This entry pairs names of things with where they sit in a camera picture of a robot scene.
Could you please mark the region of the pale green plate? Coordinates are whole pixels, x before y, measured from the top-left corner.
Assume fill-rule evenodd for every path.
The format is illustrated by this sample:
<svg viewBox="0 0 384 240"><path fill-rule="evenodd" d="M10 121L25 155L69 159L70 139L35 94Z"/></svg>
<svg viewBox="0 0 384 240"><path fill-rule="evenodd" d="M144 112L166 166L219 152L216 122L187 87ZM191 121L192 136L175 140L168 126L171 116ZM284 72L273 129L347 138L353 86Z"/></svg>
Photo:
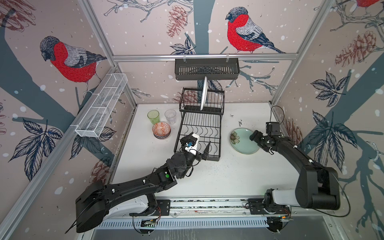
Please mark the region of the pale green plate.
<svg viewBox="0 0 384 240"><path fill-rule="evenodd" d="M257 143L250 140L252 131L246 128L237 128L230 134L231 146L239 153L244 155L252 155L256 153L260 147Z"/></svg>

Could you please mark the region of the clear drinking glass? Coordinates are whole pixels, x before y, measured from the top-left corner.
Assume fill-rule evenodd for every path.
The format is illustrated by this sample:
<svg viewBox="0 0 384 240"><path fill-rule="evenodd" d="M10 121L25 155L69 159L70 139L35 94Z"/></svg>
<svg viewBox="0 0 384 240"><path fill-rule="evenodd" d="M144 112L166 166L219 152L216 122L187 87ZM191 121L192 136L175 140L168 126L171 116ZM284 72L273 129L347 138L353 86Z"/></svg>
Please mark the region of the clear drinking glass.
<svg viewBox="0 0 384 240"><path fill-rule="evenodd" d="M167 110L165 112L165 117L171 125L177 122L177 112L175 110L172 110L172 109Z"/></svg>

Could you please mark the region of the white plate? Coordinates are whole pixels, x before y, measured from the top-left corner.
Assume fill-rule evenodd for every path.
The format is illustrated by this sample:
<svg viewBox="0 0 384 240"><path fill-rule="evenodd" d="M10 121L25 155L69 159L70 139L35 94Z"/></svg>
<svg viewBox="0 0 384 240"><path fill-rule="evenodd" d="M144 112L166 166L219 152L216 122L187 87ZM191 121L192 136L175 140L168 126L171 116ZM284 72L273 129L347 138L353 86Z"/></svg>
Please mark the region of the white plate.
<svg viewBox="0 0 384 240"><path fill-rule="evenodd" d="M203 90L202 90L200 111L202 111L204 109L204 105L205 105L206 98L207 98L207 93L208 93L208 78L205 77Z"/></svg>

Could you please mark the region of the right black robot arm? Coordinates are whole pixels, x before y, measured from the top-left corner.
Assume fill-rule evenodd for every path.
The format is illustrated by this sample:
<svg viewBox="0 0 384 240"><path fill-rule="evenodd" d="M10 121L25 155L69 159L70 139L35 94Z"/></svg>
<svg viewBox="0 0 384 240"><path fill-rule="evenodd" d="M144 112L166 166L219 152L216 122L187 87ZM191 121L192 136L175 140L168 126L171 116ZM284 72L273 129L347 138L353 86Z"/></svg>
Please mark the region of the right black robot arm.
<svg viewBox="0 0 384 240"><path fill-rule="evenodd" d="M264 205L295 206L314 210L338 210L341 205L337 171L324 167L306 155L289 137L284 137L278 122L266 123L266 134L254 131L250 141L273 155L279 153L299 173L291 190L269 189Z"/></svg>

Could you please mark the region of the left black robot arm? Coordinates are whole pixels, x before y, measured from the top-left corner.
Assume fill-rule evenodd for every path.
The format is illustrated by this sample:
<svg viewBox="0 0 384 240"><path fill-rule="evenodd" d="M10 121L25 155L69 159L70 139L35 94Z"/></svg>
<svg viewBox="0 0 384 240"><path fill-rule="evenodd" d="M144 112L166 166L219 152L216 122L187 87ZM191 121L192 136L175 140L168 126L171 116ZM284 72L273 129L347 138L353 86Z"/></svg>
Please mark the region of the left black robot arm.
<svg viewBox="0 0 384 240"><path fill-rule="evenodd" d="M146 196L148 207L141 213L131 213L131 217L148 216L158 207L156 193L166 191L177 184L178 179L190 177L194 161L206 160L210 151L207 144L202 153L197 151L200 137L194 133L180 140L182 151L175 153L166 163L142 178L119 184L104 185L101 180L89 185L76 199L76 220L73 226L77 233L84 233L102 223L111 208Z"/></svg>

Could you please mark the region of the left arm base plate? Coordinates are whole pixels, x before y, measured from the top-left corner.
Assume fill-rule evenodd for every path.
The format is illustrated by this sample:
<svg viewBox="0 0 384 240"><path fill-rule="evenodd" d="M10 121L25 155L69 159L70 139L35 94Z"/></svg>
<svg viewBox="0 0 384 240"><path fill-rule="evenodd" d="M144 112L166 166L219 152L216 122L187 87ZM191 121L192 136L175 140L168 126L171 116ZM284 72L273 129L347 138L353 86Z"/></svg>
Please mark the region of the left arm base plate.
<svg viewBox="0 0 384 240"><path fill-rule="evenodd" d="M168 216L170 214L171 201L170 200L150 200L147 207L139 213L135 211L129 213L130 217L145 217L145 216Z"/></svg>

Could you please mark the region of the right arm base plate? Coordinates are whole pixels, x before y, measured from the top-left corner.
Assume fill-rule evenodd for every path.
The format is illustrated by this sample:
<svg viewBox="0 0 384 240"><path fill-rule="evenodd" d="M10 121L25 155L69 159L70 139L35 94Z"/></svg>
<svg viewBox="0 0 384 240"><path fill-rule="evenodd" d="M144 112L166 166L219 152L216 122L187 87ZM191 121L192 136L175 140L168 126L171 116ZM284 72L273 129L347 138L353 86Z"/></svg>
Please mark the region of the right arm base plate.
<svg viewBox="0 0 384 240"><path fill-rule="evenodd" d="M248 199L246 204L251 215L290 215L291 209L285 205L279 205L273 201L265 202L265 199Z"/></svg>

